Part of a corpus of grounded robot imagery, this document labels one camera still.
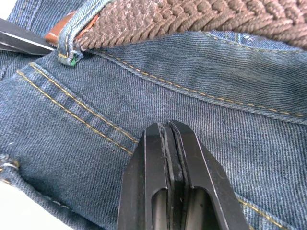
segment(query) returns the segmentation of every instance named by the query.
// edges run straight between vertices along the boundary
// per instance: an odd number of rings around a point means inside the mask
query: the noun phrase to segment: blue denim
[[[40,35],[83,4],[27,2],[10,21]],[[246,36],[176,34],[83,52],[74,67],[58,51],[2,52],[0,180],[74,229],[114,230],[138,138],[175,119],[224,167],[251,229],[306,230],[307,53]]]

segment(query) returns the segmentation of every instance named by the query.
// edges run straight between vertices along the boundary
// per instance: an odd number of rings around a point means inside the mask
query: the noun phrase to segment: brown leather
[[[57,45],[58,37],[64,26],[70,21],[76,11],[67,14],[61,21],[59,21],[45,36],[46,41]]]
[[[67,14],[61,21],[59,21],[50,31],[49,33],[45,36],[46,41],[57,45],[58,43],[58,37],[59,34],[61,33],[62,29],[64,26],[70,21],[70,19],[73,17],[73,15],[76,13],[76,11],[71,12]],[[99,15],[97,14],[88,24],[87,26],[80,31],[80,33],[76,36],[76,39],[79,39],[82,37],[82,35],[85,32],[88,32],[90,28],[94,25],[94,23],[97,21]]]

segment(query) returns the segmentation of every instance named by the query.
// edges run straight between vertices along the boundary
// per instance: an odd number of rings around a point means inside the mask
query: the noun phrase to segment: black tool
[[[13,23],[0,19],[0,50],[46,55],[55,48],[45,39]]]
[[[123,175],[118,230],[249,230],[225,171],[189,126],[155,123]]]

